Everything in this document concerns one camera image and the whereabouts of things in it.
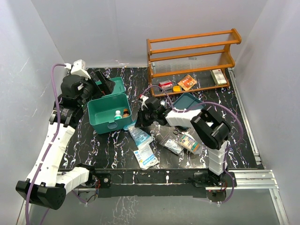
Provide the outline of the white spray bottle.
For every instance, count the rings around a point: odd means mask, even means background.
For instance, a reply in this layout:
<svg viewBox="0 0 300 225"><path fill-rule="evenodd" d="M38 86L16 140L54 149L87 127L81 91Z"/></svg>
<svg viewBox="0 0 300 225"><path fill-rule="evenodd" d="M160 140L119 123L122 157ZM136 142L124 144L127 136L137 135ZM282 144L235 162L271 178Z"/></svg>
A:
<svg viewBox="0 0 300 225"><path fill-rule="evenodd" d="M115 120L122 119L122 115L121 115L120 110L117 110L117 111L115 112L114 119L115 119Z"/></svg>

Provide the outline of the white blue gauze packet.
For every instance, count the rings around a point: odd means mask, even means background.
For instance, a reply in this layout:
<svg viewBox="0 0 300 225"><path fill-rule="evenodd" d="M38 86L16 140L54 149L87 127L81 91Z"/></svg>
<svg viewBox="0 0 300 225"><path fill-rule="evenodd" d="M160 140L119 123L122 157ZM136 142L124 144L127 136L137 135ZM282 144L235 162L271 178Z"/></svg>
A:
<svg viewBox="0 0 300 225"><path fill-rule="evenodd" d="M142 170L147 170L159 163L149 144L134 151L135 158Z"/></svg>

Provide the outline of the small black scissors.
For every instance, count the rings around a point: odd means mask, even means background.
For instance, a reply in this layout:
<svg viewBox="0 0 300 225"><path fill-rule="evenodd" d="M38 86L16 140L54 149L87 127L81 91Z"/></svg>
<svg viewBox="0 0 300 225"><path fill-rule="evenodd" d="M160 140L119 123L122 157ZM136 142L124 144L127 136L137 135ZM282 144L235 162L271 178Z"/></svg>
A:
<svg viewBox="0 0 300 225"><path fill-rule="evenodd" d="M175 135L182 135L184 134L183 131L181 129L179 129L178 127L176 127L174 130L173 130L173 133Z"/></svg>

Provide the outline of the blue swab packet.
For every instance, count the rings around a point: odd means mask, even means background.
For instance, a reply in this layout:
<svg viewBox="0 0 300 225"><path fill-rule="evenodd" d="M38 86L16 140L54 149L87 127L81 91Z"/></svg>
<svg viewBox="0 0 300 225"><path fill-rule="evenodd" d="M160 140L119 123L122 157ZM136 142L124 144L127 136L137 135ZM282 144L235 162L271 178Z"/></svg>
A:
<svg viewBox="0 0 300 225"><path fill-rule="evenodd" d="M136 143L138 149L143 148L145 145L150 144L153 141L153 137L147 134L145 131L141 130L135 126L128 126L128 130Z"/></svg>

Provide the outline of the yellow tape measure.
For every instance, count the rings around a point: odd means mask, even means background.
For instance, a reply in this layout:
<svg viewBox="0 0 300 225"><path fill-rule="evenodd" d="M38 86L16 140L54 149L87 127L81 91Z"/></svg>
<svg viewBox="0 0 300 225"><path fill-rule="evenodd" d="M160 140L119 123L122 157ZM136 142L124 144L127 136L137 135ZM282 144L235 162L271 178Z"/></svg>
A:
<svg viewBox="0 0 300 225"><path fill-rule="evenodd" d="M180 92L181 87L179 85L173 86L173 92Z"/></svg>

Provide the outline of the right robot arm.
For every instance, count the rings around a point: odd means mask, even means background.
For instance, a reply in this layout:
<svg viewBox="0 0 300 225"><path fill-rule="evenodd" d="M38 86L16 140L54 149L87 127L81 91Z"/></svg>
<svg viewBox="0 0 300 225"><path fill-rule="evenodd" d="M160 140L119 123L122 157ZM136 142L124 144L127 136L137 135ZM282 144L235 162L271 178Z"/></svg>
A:
<svg viewBox="0 0 300 225"><path fill-rule="evenodd" d="M226 179L226 148L230 125L214 110L205 104L202 109L166 108L155 97L141 95L142 106L138 111L135 126L145 128L157 122L162 126L193 128L202 143L208 148L208 172L201 175L199 184L220 186Z"/></svg>

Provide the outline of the white green medicine box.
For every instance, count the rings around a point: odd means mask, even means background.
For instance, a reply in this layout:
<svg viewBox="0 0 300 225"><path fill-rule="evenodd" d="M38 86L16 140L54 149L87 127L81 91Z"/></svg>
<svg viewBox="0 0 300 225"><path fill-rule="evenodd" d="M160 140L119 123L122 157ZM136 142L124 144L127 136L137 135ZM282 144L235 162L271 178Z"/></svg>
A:
<svg viewBox="0 0 300 225"><path fill-rule="evenodd" d="M216 86L227 84L227 81L221 69L211 70L210 73Z"/></svg>

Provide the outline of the red white medicine box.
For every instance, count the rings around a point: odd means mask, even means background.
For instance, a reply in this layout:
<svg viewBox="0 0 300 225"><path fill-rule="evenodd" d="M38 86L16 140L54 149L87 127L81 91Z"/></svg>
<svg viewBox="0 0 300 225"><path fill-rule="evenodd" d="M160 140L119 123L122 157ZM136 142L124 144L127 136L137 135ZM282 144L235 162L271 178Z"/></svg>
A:
<svg viewBox="0 0 300 225"><path fill-rule="evenodd" d="M171 82L170 80L159 82L159 87L164 91L172 90L173 82Z"/></svg>

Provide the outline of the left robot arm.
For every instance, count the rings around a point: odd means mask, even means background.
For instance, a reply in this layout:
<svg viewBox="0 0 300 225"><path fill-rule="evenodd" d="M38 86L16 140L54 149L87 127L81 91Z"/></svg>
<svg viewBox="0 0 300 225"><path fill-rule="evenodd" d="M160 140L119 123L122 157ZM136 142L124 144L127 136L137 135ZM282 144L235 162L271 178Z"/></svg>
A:
<svg viewBox="0 0 300 225"><path fill-rule="evenodd" d="M83 108L89 101L109 95L114 90L114 81L106 78L100 70L95 75L99 82L81 75L69 74L63 78L61 94L54 102L38 159L26 180L18 181L15 187L26 202L57 210L66 195L76 187L96 184L95 168L91 165L80 163L71 171L58 174L68 143L83 116Z"/></svg>

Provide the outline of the clear bag of plasters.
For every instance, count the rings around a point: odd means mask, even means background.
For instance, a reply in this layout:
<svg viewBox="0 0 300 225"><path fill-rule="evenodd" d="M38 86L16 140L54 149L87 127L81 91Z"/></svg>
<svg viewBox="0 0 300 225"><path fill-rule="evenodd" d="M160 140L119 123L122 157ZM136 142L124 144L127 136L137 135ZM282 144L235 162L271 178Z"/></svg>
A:
<svg viewBox="0 0 300 225"><path fill-rule="evenodd" d="M170 134L164 137L159 144L176 155L179 155L183 151L183 147L179 144L178 140Z"/></svg>

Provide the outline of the wooden shelf rack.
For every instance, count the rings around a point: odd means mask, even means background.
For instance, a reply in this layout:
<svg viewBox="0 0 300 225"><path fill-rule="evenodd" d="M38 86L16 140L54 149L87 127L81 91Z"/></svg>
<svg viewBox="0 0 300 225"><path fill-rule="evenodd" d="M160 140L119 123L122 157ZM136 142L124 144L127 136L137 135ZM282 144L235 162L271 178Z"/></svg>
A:
<svg viewBox="0 0 300 225"><path fill-rule="evenodd" d="M173 86L186 75L197 84L190 90L181 88L179 93L228 88L230 82L226 71L235 66L231 45L239 45L242 37L236 29L202 34L147 39L148 81L153 96L163 96L159 82L170 80ZM226 85L216 86L210 71L221 69Z"/></svg>

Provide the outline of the blue divided tray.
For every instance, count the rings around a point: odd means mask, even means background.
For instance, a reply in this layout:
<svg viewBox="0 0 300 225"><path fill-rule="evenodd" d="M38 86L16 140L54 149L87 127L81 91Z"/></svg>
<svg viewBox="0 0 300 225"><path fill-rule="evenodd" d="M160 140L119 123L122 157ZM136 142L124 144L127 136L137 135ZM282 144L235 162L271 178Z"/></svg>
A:
<svg viewBox="0 0 300 225"><path fill-rule="evenodd" d="M174 103L173 106L178 110L198 110L202 109L204 105L199 105L201 100L197 99L190 93L183 93Z"/></svg>

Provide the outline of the bagged bandage box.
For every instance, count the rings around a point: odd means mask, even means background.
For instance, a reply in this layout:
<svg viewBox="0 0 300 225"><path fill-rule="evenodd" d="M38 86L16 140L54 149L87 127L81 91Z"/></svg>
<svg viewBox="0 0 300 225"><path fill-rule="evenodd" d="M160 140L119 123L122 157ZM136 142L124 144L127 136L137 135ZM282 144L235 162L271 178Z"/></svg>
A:
<svg viewBox="0 0 300 225"><path fill-rule="evenodd" d="M202 144L188 135L183 135L179 140L179 144L194 155L200 154L202 149Z"/></svg>

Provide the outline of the orange snack packet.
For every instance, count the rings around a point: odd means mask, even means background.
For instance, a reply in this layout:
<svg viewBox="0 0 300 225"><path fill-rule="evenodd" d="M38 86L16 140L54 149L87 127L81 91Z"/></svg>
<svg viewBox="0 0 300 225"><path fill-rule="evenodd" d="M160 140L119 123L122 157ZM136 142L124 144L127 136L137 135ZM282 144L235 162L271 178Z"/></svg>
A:
<svg viewBox="0 0 300 225"><path fill-rule="evenodd" d="M195 84L197 84L197 81L191 77L190 75L186 75L184 78L182 78L178 85L184 90L188 91L190 90Z"/></svg>

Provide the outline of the brown medicine bottle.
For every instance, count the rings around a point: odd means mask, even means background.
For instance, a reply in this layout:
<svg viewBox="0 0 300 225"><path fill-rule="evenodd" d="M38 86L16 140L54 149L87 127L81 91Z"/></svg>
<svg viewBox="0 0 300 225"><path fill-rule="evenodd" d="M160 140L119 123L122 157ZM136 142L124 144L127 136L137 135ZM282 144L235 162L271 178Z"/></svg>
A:
<svg viewBox="0 0 300 225"><path fill-rule="evenodd" d="M128 116L130 116L129 110L128 110L127 108L125 108L125 109L123 110L123 115L122 115L122 117L123 117L123 118L126 118L126 117L128 117Z"/></svg>

